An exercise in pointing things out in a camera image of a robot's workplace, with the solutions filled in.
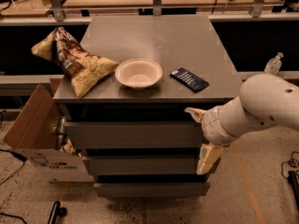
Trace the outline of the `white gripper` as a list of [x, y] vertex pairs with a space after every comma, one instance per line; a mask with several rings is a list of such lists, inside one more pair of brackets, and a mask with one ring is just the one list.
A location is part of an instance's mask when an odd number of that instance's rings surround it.
[[205, 111], [203, 109], [186, 107], [184, 109], [192, 118], [202, 125], [203, 135], [209, 144], [200, 148], [196, 173], [207, 174], [223, 152], [223, 147], [229, 146], [237, 137], [229, 134], [221, 125], [220, 108], [218, 106]]

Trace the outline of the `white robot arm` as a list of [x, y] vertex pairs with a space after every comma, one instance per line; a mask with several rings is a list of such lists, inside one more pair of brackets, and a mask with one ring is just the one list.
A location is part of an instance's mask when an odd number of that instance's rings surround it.
[[276, 125], [299, 131], [299, 87], [270, 74], [248, 78], [239, 95], [224, 105], [185, 111], [201, 124], [207, 140], [200, 149], [196, 173], [209, 172], [223, 148], [245, 133]]

